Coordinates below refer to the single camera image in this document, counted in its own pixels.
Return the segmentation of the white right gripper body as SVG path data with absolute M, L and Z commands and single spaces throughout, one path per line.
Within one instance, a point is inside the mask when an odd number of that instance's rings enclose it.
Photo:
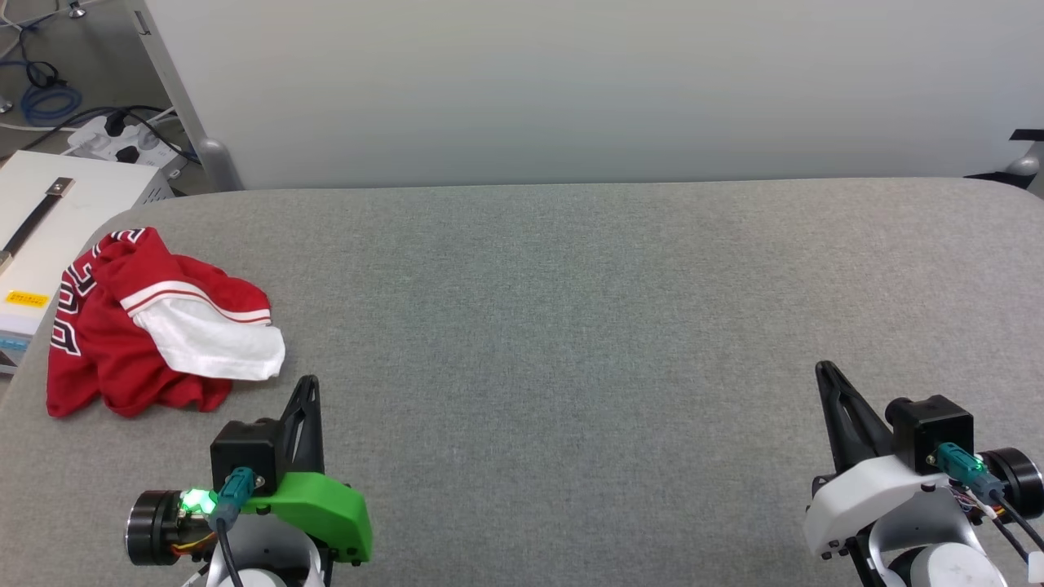
M 914 471 L 900 457 L 869 457 L 831 480 L 812 497 L 804 519 L 810 551 L 832 558 L 881 560 L 888 551 L 915 549 L 916 560 L 984 560 L 965 510 L 1015 521 L 1042 516 L 1042 471 L 1014 448 L 970 453 L 939 446 Z

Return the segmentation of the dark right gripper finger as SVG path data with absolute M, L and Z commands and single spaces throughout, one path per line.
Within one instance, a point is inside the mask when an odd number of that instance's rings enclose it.
M 883 457 L 892 454 L 889 428 L 856 389 L 852 394 L 850 404 L 847 406 L 847 413 L 852 420 L 849 428 L 850 468 L 869 460 L 869 457 Z
M 831 456 L 836 474 L 851 467 L 849 454 L 851 417 L 847 412 L 854 388 L 836 363 L 821 360 L 814 368 L 818 386 L 821 409 L 824 413 L 825 431 L 828 435 Z

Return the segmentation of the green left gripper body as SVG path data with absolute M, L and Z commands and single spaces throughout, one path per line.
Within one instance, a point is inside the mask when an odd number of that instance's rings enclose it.
M 212 561 L 221 553 L 217 524 L 227 542 L 239 532 L 257 536 L 247 523 L 280 523 L 296 530 L 335 563 L 359 566 L 373 553 L 373 530 L 361 492 L 317 472 L 289 472 L 277 483 L 246 490 L 238 471 L 219 490 L 143 492 L 130 508 L 126 553 L 137 566 L 171 566 L 182 558 Z

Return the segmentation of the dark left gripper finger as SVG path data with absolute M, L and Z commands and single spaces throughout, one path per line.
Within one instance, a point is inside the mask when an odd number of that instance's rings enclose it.
M 316 472 L 316 375 L 299 379 L 281 422 L 287 471 Z
M 307 470 L 325 473 L 323 413 L 321 383 L 316 375 L 306 376 L 306 466 Z

